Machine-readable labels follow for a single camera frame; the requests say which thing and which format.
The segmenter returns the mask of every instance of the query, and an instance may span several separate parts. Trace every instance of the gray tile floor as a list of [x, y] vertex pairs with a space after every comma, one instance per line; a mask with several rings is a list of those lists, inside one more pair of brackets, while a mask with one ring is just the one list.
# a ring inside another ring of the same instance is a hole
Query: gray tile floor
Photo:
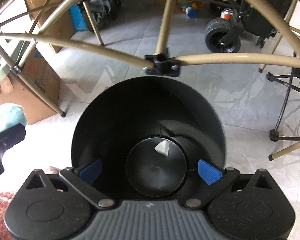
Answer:
[[[162, 5], [122, 0], [119, 19], [101, 30], [104, 43], [140, 57], [154, 53], [162, 12]], [[170, 55], [210, 53], [204, 43], [204, 32], [211, 19], [208, 5], [196, 20], [186, 20], [184, 13], [176, 8], [168, 44]], [[89, 32], [76, 33], [73, 39], [97, 43]], [[266, 53], [273, 42], [267, 41], [261, 51], [254, 45], [255, 41], [255, 36], [242, 34], [240, 52]], [[292, 49], [283, 40], [276, 53], [292, 55]], [[88, 103], [107, 87], [144, 75], [141, 69], [126, 63], [74, 49], [63, 48], [58, 54], [44, 56], [62, 78], [59, 105], [67, 110], [67, 117], [56, 115], [26, 127], [25, 141], [4, 156], [6, 172], [0, 176], [0, 190], [17, 190], [34, 168], [70, 166], [72, 134]], [[268, 71], [287, 74], [290, 68], [267, 66], [264, 73], [257, 70], [258, 65], [251, 64], [186, 66], [178, 80], [198, 90], [217, 111], [227, 141], [226, 166], [241, 172], [254, 173], [258, 168], [270, 171], [297, 213], [289, 239], [300, 240], [300, 149], [272, 162], [267, 158], [291, 143], [269, 140], [268, 132], [277, 121], [285, 87], [267, 81], [265, 75]], [[280, 133], [300, 136], [298, 93], [291, 93]]]

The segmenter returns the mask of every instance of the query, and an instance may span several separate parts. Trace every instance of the metal tube joint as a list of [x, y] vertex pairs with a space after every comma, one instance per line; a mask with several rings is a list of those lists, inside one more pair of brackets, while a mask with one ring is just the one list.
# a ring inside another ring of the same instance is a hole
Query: metal tube joint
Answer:
[[157, 76], [178, 77], [180, 75], [181, 62], [169, 58], [168, 48], [164, 53], [157, 55], [145, 55], [145, 59], [154, 63], [152, 70], [144, 68], [146, 74]]

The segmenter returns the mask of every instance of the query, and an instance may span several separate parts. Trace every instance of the teal cloth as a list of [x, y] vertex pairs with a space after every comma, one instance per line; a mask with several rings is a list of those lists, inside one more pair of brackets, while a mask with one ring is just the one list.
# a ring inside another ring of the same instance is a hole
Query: teal cloth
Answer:
[[0, 105], [0, 132], [21, 123], [26, 126], [27, 119], [21, 106], [15, 104]]

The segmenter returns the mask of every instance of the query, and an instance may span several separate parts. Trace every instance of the black tripod leg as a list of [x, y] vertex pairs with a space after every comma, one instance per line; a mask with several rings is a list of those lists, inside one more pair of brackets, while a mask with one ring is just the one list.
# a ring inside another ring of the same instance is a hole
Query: black tripod leg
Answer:
[[[295, 69], [292, 68], [292, 69], [291, 69], [291, 76], [290, 76], [290, 79], [289, 79], [289, 84], [290, 84], [290, 85], [292, 84], [292, 81], [293, 81], [294, 71], [295, 71]], [[279, 129], [279, 126], [280, 126], [280, 123], [281, 123], [281, 121], [282, 121], [282, 117], [283, 117], [284, 111], [286, 110], [286, 107], [287, 107], [287, 104], [288, 104], [288, 99], [289, 99], [290, 91], [291, 91], [291, 88], [288, 87], [288, 88], [287, 88], [286, 97], [284, 98], [283, 106], [282, 106], [282, 108], [281, 108], [281, 112], [280, 112], [280, 115], [279, 115], [277, 124], [275, 125], [275, 128], [274, 128], [274, 132], [277, 132], [278, 129]]]

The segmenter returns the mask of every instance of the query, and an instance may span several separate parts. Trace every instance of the black bowl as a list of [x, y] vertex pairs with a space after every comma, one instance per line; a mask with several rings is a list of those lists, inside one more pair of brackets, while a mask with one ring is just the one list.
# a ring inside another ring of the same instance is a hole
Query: black bowl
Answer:
[[[169, 155], [154, 150], [169, 141]], [[223, 168], [223, 130], [211, 105], [191, 87], [145, 76], [105, 90], [83, 112], [72, 141], [72, 165], [100, 159], [93, 187], [115, 200], [186, 200], [208, 185], [203, 159]]]

